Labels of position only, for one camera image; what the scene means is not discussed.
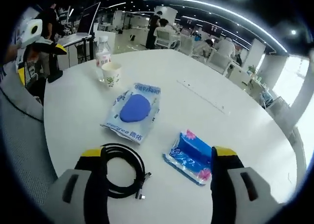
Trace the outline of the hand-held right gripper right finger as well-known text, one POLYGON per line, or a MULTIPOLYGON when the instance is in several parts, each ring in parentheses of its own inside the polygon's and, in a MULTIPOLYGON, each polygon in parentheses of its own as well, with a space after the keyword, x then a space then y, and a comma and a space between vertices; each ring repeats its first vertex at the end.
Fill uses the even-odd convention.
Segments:
POLYGON ((211 153, 213 224, 264 224, 280 210, 270 185, 231 149, 211 153))

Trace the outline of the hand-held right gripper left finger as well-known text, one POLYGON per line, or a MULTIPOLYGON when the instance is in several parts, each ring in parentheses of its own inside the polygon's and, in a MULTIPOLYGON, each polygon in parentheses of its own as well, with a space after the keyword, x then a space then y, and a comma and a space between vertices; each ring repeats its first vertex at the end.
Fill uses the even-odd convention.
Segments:
POLYGON ((50 187, 48 218, 53 224, 108 224, 105 148, 83 152, 50 187))

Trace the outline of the person's left hand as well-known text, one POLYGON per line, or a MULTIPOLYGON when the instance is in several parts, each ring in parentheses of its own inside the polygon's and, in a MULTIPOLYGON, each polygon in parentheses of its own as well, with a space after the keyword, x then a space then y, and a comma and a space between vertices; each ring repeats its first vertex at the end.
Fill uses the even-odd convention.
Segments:
POLYGON ((6 56, 5 56, 5 62, 11 62, 16 59, 18 49, 20 48, 20 45, 13 44, 10 45, 7 49, 6 56))

